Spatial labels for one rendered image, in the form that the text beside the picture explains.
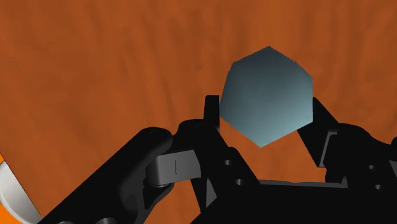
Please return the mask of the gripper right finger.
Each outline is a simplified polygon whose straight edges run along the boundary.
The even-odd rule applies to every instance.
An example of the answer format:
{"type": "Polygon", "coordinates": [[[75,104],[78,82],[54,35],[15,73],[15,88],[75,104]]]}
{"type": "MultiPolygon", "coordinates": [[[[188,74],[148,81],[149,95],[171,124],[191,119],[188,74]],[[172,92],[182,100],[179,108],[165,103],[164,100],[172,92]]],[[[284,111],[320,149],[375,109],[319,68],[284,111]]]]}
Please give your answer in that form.
{"type": "Polygon", "coordinates": [[[297,130],[327,183],[361,192],[397,192],[397,136],[377,140],[364,128],[338,122],[313,98],[313,122],[297,130]]]}

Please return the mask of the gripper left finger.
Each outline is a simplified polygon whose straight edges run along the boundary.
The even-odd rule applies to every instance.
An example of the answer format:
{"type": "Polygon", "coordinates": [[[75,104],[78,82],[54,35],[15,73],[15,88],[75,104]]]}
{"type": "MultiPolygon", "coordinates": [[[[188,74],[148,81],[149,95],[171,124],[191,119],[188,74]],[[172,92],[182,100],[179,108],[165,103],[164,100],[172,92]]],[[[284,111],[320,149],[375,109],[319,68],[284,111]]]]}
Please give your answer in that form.
{"type": "Polygon", "coordinates": [[[139,131],[39,224],[144,224],[178,181],[192,184],[200,214],[191,224],[244,218],[260,187],[240,153],[219,133],[219,98],[205,98],[204,116],[175,134],[139,131]]]}

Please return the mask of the blue-grey hexagonal block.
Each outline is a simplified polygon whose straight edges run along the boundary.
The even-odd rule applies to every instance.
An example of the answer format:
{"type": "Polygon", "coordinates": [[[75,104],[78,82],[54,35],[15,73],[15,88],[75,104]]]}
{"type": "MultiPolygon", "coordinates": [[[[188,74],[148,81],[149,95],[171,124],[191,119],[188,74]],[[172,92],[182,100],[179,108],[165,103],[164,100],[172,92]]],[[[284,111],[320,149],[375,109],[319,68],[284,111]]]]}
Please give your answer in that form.
{"type": "Polygon", "coordinates": [[[313,121],[312,77],[268,46],[235,61],[219,104],[220,117],[263,147],[313,121]]]}

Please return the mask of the white and orange round object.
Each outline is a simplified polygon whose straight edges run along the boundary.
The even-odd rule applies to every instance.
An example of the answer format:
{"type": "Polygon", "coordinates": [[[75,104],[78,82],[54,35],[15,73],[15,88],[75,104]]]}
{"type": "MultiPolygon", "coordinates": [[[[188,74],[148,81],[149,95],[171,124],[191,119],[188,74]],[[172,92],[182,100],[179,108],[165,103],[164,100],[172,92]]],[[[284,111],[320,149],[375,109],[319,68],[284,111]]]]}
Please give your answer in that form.
{"type": "Polygon", "coordinates": [[[41,219],[5,161],[0,162],[0,204],[21,224],[38,224],[41,219]]]}

